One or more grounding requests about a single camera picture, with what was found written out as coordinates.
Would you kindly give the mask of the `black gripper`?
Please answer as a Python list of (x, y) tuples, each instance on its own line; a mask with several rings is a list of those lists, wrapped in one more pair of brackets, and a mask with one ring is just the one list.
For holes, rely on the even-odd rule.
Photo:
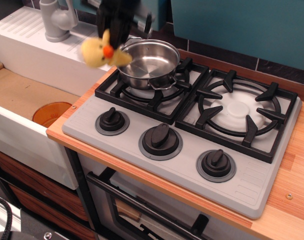
[(131, 31), (141, 38), (152, 35), (155, 15), (140, 0), (82, 0), (83, 7), (96, 11), (98, 37), (110, 31), (110, 45), (116, 50)]

